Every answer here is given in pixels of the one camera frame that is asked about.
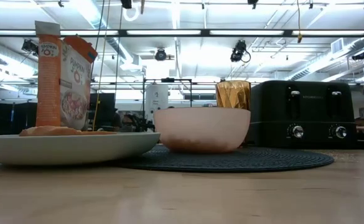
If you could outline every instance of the bread slice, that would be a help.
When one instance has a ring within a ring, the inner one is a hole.
[[[75,136],[75,135],[99,135],[116,134],[111,131],[78,131],[68,127],[41,126],[22,130],[20,136]]]

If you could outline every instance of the black toaster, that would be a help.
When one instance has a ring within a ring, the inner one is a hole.
[[[267,81],[251,89],[247,140],[257,146],[347,148],[356,142],[346,83]]]

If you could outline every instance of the toaster knob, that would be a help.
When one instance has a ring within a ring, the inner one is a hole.
[[[333,92],[331,93],[331,95],[333,95],[333,96],[340,96],[340,95],[342,95],[342,93],[341,93],[341,92],[339,92],[339,91],[333,91]]]
[[[291,91],[291,96],[299,96],[301,93],[297,90]]]
[[[302,138],[304,135],[304,129],[301,126],[295,126],[292,129],[292,135],[295,138]]]
[[[337,128],[335,128],[335,136],[343,139],[344,137],[346,137],[347,135],[347,131],[345,127],[339,126]]]

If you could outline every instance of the toaster slot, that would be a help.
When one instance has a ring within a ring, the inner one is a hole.
[[[341,117],[342,92],[335,85],[330,85],[327,88],[327,114],[332,119]]]
[[[301,92],[295,85],[286,88],[287,117],[297,119],[301,115]]]

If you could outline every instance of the white cylinder tank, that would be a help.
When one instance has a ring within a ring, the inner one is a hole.
[[[154,123],[154,112],[168,108],[168,86],[150,85],[146,90],[146,118]]]

